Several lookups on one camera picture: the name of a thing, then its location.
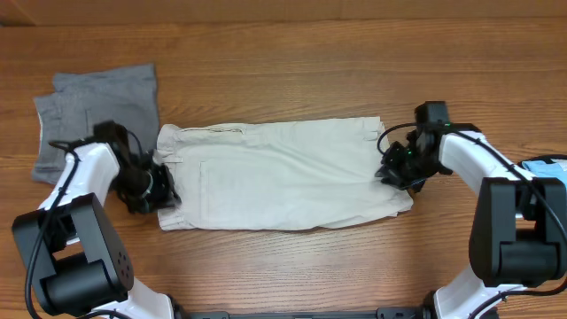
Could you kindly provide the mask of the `beige shorts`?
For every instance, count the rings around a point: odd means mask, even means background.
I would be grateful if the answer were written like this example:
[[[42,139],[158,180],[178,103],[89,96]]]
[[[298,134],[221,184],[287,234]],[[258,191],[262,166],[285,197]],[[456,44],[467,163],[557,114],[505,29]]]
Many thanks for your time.
[[[163,230],[339,229],[413,205],[375,176],[377,117],[162,127],[158,151],[181,198]]]

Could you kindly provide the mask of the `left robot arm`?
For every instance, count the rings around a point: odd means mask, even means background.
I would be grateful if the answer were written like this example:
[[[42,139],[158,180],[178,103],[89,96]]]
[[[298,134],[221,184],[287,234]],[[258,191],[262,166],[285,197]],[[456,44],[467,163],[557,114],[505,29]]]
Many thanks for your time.
[[[66,154],[63,173],[50,196],[12,225],[27,270],[24,298],[31,317],[38,317],[35,301],[49,315],[76,318],[188,317],[173,297],[136,279],[104,210],[110,191],[132,214],[181,202],[160,156],[131,152],[131,137],[124,126],[105,121],[83,139],[50,141]]]

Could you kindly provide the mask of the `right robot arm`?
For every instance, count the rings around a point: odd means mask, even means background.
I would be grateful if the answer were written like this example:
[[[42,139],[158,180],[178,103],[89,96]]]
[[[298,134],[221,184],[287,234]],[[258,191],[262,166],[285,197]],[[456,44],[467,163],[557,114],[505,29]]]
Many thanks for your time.
[[[401,191],[420,191],[435,174],[457,174],[478,201],[469,266],[419,307],[381,307],[379,318],[495,318],[513,296],[547,297],[566,289],[566,189],[493,148],[479,128],[453,123],[443,101],[415,109],[408,142],[382,151],[376,176]]]

